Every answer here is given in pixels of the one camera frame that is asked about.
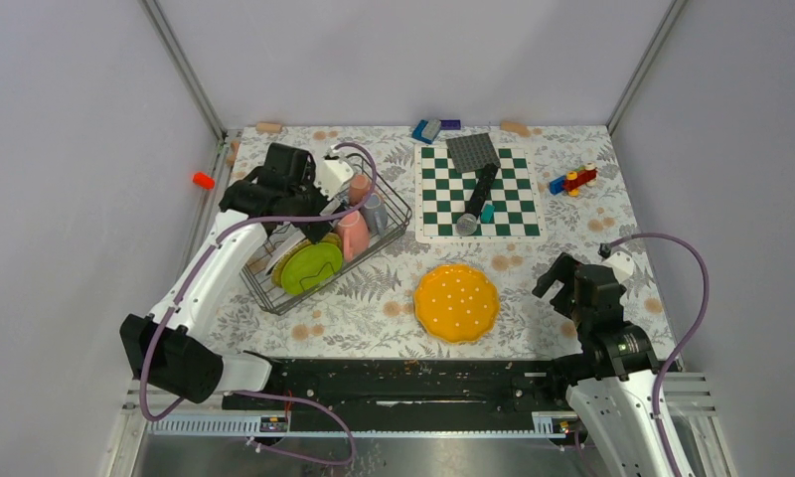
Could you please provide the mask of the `orange dotted scalloped plate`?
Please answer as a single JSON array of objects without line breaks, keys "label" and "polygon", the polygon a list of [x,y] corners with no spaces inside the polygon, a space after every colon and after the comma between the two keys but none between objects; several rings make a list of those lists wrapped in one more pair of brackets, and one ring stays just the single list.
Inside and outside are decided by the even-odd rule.
[{"label": "orange dotted scalloped plate", "polygon": [[450,344],[487,335],[500,312],[499,292],[480,270],[465,264],[435,267],[413,292],[414,316],[430,336]]}]

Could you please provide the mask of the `white plate green red rim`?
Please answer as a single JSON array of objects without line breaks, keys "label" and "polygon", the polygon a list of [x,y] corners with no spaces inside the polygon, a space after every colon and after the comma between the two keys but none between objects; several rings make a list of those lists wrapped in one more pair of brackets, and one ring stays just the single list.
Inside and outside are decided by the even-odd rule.
[{"label": "white plate green red rim", "polygon": [[304,245],[311,245],[312,241],[301,229],[289,226],[287,234],[282,238],[282,240],[270,254],[263,274],[266,276],[270,275],[274,268],[281,262],[281,260],[301,243]]}]

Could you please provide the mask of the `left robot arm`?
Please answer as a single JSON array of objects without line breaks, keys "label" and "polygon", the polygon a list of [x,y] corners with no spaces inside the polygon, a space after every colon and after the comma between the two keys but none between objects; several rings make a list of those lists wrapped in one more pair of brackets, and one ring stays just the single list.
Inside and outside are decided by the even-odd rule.
[{"label": "left robot arm", "polygon": [[134,378],[193,403],[245,390],[259,407],[279,404],[285,384],[267,359],[221,355],[203,340],[229,287],[271,232],[302,218],[308,232],[326,233],[319,218],[353,175],[335,148],[315,158],[271,143],[263,163],[226,188],[206,239],[168,293],[147,314],[130,314],[121,324]]}]

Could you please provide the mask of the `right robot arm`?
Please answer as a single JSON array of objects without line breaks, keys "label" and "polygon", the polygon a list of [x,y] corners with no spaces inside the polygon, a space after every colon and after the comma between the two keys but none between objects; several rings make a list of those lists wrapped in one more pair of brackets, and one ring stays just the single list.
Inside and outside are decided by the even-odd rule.
[{"label": "right robot arm", "polygon": [[617,252],[599,264],[563,252],[537,280],[542,298],[571,320],[578,354],[554,359],[546,394],[555,407],[572,409],[611,476],[693,476],[662,389],[661,364],[646,332],[625,317],[625,280],[631,257]]}]

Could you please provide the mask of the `woven bamboo tray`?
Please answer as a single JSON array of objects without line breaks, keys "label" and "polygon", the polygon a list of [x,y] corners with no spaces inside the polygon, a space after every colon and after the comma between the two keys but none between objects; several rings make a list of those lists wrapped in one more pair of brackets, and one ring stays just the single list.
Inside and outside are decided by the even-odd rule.
[{"label": "woven bamboo tray", "polygon": [[[328,243],[332,243],[332,244],[334,244],[334,245],[338,246],[338,247],[340,248],[340,250],[342,251],[342,244],[341,244],[341,240],[340,240],[339,236],[338,236],[338,235],[336,235],[336,234],[334,234],[334,233],[329,233],[329,234],[327,234],[327,235],[325,236],[325,238],[324,238],[322,241],[320,241],[320,242],[328,242]],[[271,272],[271,281],[272,281],[272,283],[273,283],[275,286],[278,286],[278,287],[280,287],[280,274],[281,274],[281,268],[283,267],[283,265],[284,265],[284,264],[285,264],[285,263],[286,263],[286,262],[287,262],[287,261],[288,261],[288,260],[291,258],[291,256],[292,256],[293,254],[295,254],[297,251],[301,250],[301,249],[302,249],[302,248],[304,248],[305,246],[307,246],[307,245],[304,245],[303,243],[301,243],[299,246],[297,246],[296,248],[294,248],[294,249],[293,249],[293,250],[292,250],[292,251],[291,251],[289,254],[287,254],[287,255],[286,255],[286,256],[285,256],[285,257],[284,257],[284,258],[281,260],[281,262],[280,262],[280,263],[279,263],[279,264],[278,264],[278,265],[277,265],[277,266],[274,268],[274,270]]]}]

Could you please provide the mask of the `lime green plate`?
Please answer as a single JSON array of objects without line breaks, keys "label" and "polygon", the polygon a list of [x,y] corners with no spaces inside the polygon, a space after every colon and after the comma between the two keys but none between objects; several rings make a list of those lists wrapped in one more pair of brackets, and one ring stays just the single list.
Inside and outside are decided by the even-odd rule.
[{"label": "lime green plate", "polygon": [[300,295],[331,278],[343,263],[338,246],[328,242],[307,245],[281,268],[280,287],[287,294]]}]

